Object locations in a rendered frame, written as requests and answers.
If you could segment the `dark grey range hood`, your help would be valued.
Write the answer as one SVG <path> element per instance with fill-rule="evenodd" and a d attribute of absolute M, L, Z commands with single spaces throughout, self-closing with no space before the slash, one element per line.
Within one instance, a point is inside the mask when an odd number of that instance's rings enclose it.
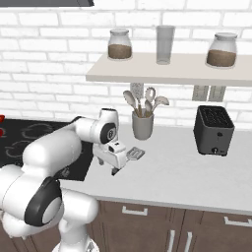
<path fill-rule="evenodd" d="M 94 0 L 0 0 L 0 8 L 14 7 L 92 7 Z"/>

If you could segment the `small pale spoon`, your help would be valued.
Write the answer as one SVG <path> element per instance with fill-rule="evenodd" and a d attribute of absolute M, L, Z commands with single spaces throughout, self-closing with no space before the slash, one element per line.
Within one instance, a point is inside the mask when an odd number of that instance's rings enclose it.
<path fill-rule="evenodd" d="M 153 106 L 147 99 L 145 101 L 145 109 L 145 117 L 149 117 L 152 114 Z"/>

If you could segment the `grey slotted spatula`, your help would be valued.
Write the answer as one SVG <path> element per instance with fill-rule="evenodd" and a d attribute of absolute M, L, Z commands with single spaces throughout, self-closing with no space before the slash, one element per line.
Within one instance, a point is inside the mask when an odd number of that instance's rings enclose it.
<path fill-rule="evenodd" d="M 128 160 L 138 160 L 140 159 L 145 152 L 137 147 L 133 147 L 131 150 L 129 150 L 126 154 L 126 157 Z"/>

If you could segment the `pale ladle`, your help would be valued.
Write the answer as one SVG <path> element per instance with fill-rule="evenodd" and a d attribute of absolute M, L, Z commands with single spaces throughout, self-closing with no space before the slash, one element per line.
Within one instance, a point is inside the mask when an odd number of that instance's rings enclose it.
<path fill-rule="evenodd" d="M 165 96 L 157 96 L 155 98 L 155 103 L 154 103 L 154 106 L 153 106 L 153 110 L 156 109 L 156 107 L 160 104 L 163 104 L 163 105 L 169 105 L 169 101 L 168 99 L 165 97 Z"/>

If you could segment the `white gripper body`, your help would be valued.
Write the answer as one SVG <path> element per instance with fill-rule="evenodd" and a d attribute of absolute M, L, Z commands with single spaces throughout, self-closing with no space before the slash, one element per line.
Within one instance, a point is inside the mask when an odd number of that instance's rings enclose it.
<path fill-rule="evenodd" d="M 126 147 L 122 143 L 94 144 L 93 153 L 115 168 L 121 169 L 126 164 Z"/>

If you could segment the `pale slotted spoon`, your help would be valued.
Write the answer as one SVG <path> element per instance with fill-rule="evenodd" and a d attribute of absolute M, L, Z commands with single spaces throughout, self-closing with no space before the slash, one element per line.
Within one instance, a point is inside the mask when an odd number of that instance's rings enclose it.
<path fill-rule="evenodd" d="M 150 102 L 152 103 L 152 101 L 155 99 L 156 97 L 156 90 L 152 87 L 148 87 L 146 89 L 146 92 L 145 92 L 145 98 Z"/>

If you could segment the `pale wooden-handled spoon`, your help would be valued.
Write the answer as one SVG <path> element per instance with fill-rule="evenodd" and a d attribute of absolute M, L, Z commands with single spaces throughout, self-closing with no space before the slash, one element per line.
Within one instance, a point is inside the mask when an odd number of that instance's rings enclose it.
<path fill-rule="evenodd" d="M 138 115 L 138 111 L 137 111 L 137 107 L 136 107 L 136 100 L 133 97 L 132 93 L 130 91 L 124 91 L 123 96 L 124 96 L 125 100 L 127 101 L 127 103 L 134 108 L 136 115 Z"/>

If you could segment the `grey utensil pot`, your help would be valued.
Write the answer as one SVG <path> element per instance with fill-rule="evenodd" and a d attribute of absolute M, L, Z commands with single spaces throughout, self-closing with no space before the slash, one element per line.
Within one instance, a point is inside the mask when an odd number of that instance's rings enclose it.
<path fill-rule="evenodd" d="M 132 112 L 132 129 L 134 137 L 141 141 L 148 140 L 153 134 L 154 116 L 138 117 L 135 112 Z"/>

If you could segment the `brown cupboard door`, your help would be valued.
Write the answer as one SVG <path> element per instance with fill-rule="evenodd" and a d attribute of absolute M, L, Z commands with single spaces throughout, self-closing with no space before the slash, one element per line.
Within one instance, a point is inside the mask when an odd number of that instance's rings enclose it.
<path fill-rule="evenodd" d="M 177 252 L 184 252 L 187 232 L 181 233 Z M 189 252 L 252 252 L 252 234 L 223 228 L 200 228 L 192 232 Z"/>
<path fill-rule="evenodd" d="M 167 252 L 169 233 L 174 228 L 151 225 L 124 230 L 101 225 L 100 252 Z"/>

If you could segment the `pale wall shelf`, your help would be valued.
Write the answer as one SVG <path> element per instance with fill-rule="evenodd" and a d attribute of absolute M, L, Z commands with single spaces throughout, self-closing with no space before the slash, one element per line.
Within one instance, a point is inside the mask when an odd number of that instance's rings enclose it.
<path fill-rule="evenodd" d="M 87 81 L 252 87 L 252 55 L 238 55 L 230 69 L 209 67 L 203 54 L 173 54 L 168 65 L 156 63 L 154 53 L 135 53 L 126 61 L 103 54 L 86 74 Z"/>

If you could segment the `brown drawer front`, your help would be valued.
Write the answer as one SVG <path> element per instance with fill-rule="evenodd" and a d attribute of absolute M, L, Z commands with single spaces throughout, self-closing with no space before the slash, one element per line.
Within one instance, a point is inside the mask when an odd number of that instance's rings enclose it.
<path fill-rule="evenodd" d="M 200 227 L 212 227 L 213 229 L 223 228 L 227 231 L 252 234 L 252 227 L 226 225 L 224 223 L 223 217 L 228 217 L 231 221 L 247 221 L 247 219 L 252 220 L 252 216 L 246 215 L 186 210 L 181 232 L 194 232 Z"/>
<path fill-rule="evenodd" d="M 143 228 L 144 226 L 149 227 L 151 225 L 176 227 L 176 224 L 173 222 L 172 208 L 110 201 L 101 201 L 100 206 L 102 222 L 109 228 L 124 230 L 129 227 L 139 226 Z M 126 206 L 128 210 L 136 211 L 148 208 L 148 215 L 144 217 L 122 214 L 123 206 Z"/>

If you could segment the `dark grey toaster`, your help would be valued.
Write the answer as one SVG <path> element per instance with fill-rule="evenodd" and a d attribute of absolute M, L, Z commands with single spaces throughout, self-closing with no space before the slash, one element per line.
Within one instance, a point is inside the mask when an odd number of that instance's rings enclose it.
<path fill-rule="evenodd" d="M 222 106 L 200 105 L 197 108 L 194 138 L 201 155 L 227 155 L 234 124 Z"/>

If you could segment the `glass jar with brown filling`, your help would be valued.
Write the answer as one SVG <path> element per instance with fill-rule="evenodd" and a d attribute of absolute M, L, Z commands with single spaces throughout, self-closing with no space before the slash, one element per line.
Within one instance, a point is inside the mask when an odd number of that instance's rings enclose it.
<path fill-rule="evenodd" d="M 128 30 L 113 29 L 110 31 L 107 54 L 112 60 L 128 60 L 132 57 L 132 44 Z"/>
<path fill-rule="evenodd" d="M 206 63 L 217 68 L 230 68 L 235 65 L 237 34 L 233 32 L 217 32 L 209 48 Z"/>

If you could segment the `tall empty glass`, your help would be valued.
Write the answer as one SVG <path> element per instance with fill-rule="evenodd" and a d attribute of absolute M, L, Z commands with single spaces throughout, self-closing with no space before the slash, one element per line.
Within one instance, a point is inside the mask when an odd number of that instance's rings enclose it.
<path fill-rule="evenodd" d="M 172 45 L 174 40 L 174 26 L 157 26 L 157 63 L 168 65 L 170 63 Z"/>

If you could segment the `black hob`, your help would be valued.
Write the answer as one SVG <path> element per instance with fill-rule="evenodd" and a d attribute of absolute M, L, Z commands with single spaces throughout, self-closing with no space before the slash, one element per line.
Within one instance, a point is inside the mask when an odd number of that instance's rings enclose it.
<path fill-rule="evenodd" d="M 0 168 L 7 164 L 23 166 L 23 151 L 34 140 L 67 125 L 67 122 L 7 119 L 0 123 Z M 55 174 L 58 179 L 84 181 L 93 160 L 93 144 L 82 143 L 79 158 Z"/>

